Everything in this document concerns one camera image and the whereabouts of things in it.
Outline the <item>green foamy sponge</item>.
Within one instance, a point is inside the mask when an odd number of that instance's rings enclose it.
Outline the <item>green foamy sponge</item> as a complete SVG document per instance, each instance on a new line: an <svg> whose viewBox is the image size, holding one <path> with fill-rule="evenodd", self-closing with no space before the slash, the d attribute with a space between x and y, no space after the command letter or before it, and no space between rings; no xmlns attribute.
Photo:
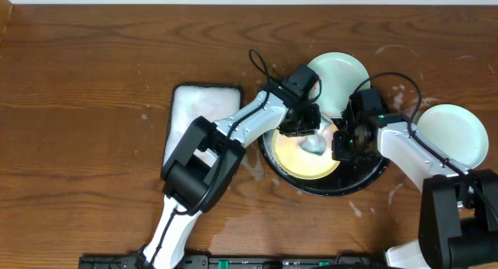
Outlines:
<svg viewBox="0 0 498 269"><path fill-rule="evenodd" d="M321 134L315 132L300 142L299 147L310 154L323 155L327 148L327 142Z"/></svg>

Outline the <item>yellow plate with red stain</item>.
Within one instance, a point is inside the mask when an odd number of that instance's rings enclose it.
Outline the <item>yellow plate with red stain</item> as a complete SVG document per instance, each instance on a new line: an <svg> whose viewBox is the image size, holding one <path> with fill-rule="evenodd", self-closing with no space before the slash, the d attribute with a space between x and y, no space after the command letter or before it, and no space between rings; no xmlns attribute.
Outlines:
<svg viewBox="0 0 498 269"><path fill-rule="evenodd" d="M301 180L317 180L338 168L339 161L332 158L331 141L338 130L327 116L321 116L320 127L314 131L322 135L327 142L323 155L314 155L299 147L306 136L286 137L276 131L272 137L272 149L277 163L291 176Z"/></svg>

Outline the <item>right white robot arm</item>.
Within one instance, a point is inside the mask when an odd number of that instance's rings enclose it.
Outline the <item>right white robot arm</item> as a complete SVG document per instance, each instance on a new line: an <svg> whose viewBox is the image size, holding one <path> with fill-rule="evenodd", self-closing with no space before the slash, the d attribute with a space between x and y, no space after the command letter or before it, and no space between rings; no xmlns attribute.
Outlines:
<svg viewBox="0 0 498 269"><path fill-rule="evenodd" d="M396 268L469 268L497 261L497 175L450 158L407 117L370 116L336 131L332 157L345 162L372 153L391 160L422 192L417 240L384 258Z"/></svg>

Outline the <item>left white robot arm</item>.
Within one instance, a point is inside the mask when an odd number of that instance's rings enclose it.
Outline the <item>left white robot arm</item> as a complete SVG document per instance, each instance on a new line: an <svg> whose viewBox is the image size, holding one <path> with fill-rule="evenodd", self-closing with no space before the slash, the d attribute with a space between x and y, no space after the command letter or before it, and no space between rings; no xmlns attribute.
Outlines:
<svg viewBox="0 0 498 269"><path fill-rule="evenodd" d="M317 127L318 109L308 86L270 86L245 107L240 103L236 88L174 90L160 174L163 213L141 252L144 268L173 268L181 261L198 217L225 193L253 141L273 129L310 134L293 121L300 110L311 110Z"/></svg>

